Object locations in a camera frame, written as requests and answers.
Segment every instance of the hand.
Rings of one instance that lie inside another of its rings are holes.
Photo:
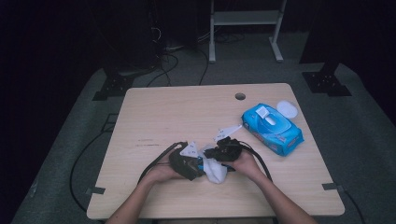
[[[236,161],[225,161],[223,163],[232,166],[238,173],[246,175],[250,179],[255,175],[262,174],[262,170],[254,160],[253,155],[246,150],[242,150]]]
[[[173,151],[174,150],[168,152],[162,159],[160,159],[157,162],[157,165],[152,167],[144,178],[149,178],[157,183],[161,183],[169,179],[183,178],[183,176],[174,171],[170,166],[169,155]]]

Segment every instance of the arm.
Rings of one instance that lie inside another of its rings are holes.
[[[231,165],[237,172],[246,175],[260,188],[280,223],[317,223],[262,173],[250,153],[244,150],[238,160],[224,162],[224,164]]]
[[[131,195],[125,202],[114,212],[106,223],[136,223],[139,218],[140,211],[147,199],[151,188],[158,183],[166,181],[171,178],[181,178],[172,167],[170,167],[168,156],[163,157],[162,160],[154,166],[143,179],[137,184]]]

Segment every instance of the white shelf frame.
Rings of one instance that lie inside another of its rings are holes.
[[[283,62],[282,54],[276,43],[279,36],[280,26],[282,24],[287,0],[282,1],[280,10],[266,11],[215,11],[214,0],[211,1],[210,16],[210,42],[209,42],[209,61],[216,62],[215,48],[215,26],[218,25],[274,25],[275,30],[273,36],[269,37],[271,48],[276,57],[276,61]]]

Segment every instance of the blue wipes package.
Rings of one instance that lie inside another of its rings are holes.
[[[301,129],[269,105],[250,108],[242,121],[246,129],[280,156],[289,155],[304,141]]]

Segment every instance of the electrical cord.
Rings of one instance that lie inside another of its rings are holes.
[[[198,85],[201,86],[202,81],[204,80],[204,77],[205,77],[205,75],[206,75],[207,68],[209,67],[209,59],[207,58],[207,55],[204,53],[203,50],[201,50],[201,49],[198,49],[198,50],[201,51],[202,54],[204,54],[205,60],[206,60],[205,71],[204,71],[204,73],[201,75],[201,79],[199,80],[199,83],[198,83]]]
[[[346,196],[349,198],[349,200],[353,203],[353,205],[355,206],[356,210],[358,211],[359,217],[361,218],[361,223],[365,224],[366,221],[364,220],[364,216],[363,213],[361,212],[361,209],[359,208],[358,204],[355,202],[355,200],[352,198],[352,195],[350,195],[350,193],[344,189],[343,186],[338,185],[337,183],[334,182],[334,184],[337,186],[337,190],[338,192],[344,192],[346,194]]]
[[[257,158],[257,160],[259,160],[260,164],[262,165],[262,169],[264,169],[264,172],[265,172],[265,174],[267,175],[268,179],[271,180],[271,182],[274,182],[273,179],[272,179],[272,177],[271,177],[270,171],[268,170],[267,165],[265,165],[265,162],[264,162],[264,160],[262,159],[262,157],[260,156],[260,154],[257,153],[257,152],[253,149],[253,147],[251,147],[248,143],[242,142],[242,141],[239,141],[239,143],[242,143],[242,144],[243,144],[243,145],[242,145],[243,149],[245,149],[246,151],[248,151],[248,152],[250,152],[251,154],[253,154],[253,156],[255,156],[255,157]]]
[[[171,78],[169,77],[168,72],[165,71],[165,69],[163,69],[163,64],[162,64],[162,63],[160,64],[160,67],[161,67],[161,70],[162,70],[163,72],[165,72],[166,78],[168,79],[168,86],[172,86]]]
[[[159,77],[161,77],[161,76],[163,76],[163,75],[167,75],[167,77],[168,77],[168,84],[170,83],[170,78],[169,78],[169,76],[168,76],[167,73],[170,72],[170,71],[172,71],[174,68],[176,68],[176,66],[178,65],[178,58],[177,58],[175,55],[172,55],[172,54],[165,54],[165,55],[174,58],[174,59],[176,60],[176,63],[175,63],[171,68],[169,68],[168,70],[163,71],[162,73],[160,73],[159,75],[157,75],[156,77],[154,77],[154,78],[147,84],[146,87],[149,87],[149,85],[151,85],[151,83],[154,82],[155,79],[157,79],[157,78],[159,78]]]
[[[244,34],[227,34],[227,33],[222,33],[220,35],[216,35],[216,43],[222,44],[222,45],[230,45],[239,41],[242,41],[245,39]]]
[[[186,143],[182,143],[182,142],[178,142],[178,143],[174,143],[172,144],[172,146],[170,146],[169,148],[167,148],[163,153],[161,153],[160,156],[157,157],[157,159],[155,159],[154,161],[152,161],[148,167],[146,167],[146,169],[142,172],[142,174],[139,177],[139,180],[137,181],[137,183],[140,183],[140,181],[143,179],[143,177],[146,175],[146,173],[155,165],[157,165],[157,162],[160,161],[166,154],[168,154],[168,152],[170,152],[172,149],[174,149],[177,145],[182,145],[182,146],[186,146]]]
[[[157,40],[152,40],[154,43],[158,44],[158,41],[160,41],[161,36],[163,35],[163,33],[162,33],[161,30],[160,30],[159,28],[157,28],[157,27],[151,27],[151,31],[152,31],[152,30],[158,31]]]
[[[100,136],[102,136],[102,134],[104,134],[104,133],[112,133],[112,130],[114,129],[114,127],[115,127],[115,125],[111,125],[110,127],[107,127],[107,128],[105,128],[106,127],[106,125],[108,124],[108,123],[111,123],[111,124],[113,124],[113,122],[109,122],[108,120],[109,120],[109,118],[110,118],[110,116],[114,116],[114,115],[118,115],[118,114],[109,114],[108,116],[107,116],[107,119],[106,119],[106,122],[105,122],[105,124],[102,126],[102,130],[101,130],[101,132],[99,133],[99,134],[97,134],[80,152],[79,152],[79,154],[78,154],[78,156],[77,156],[77,158],[76,158],[76,160],[74,161],[74,163],[73,163],[73,166],[72,166],[72,170],[71,170],[71,172],[70,172],[70,176],[69,176],[69,190],[70,190],[70,193],[71,193],[71,195],[72,195],[72,198],[73,198],[73,200],[74,200],[74,202],[78,205],[78,207],[82,210],[82,211],[84,211],[85,213],[87,212],[87,209],[81,204],[81,202],[77,199],[77,196],[76,196],[76,194],[75,194],[75,192],[73,191],[73,174],[74,174],[74,172],[75,172],[75,169],[76,169],[76,165],[78,164],[78,161],[79,161],[79,159],[81,158],[81,156],[85,153],[85,151],[87,151],[87,149],[90,147],[90,145],[94,142],[94,141],[96,141]]]

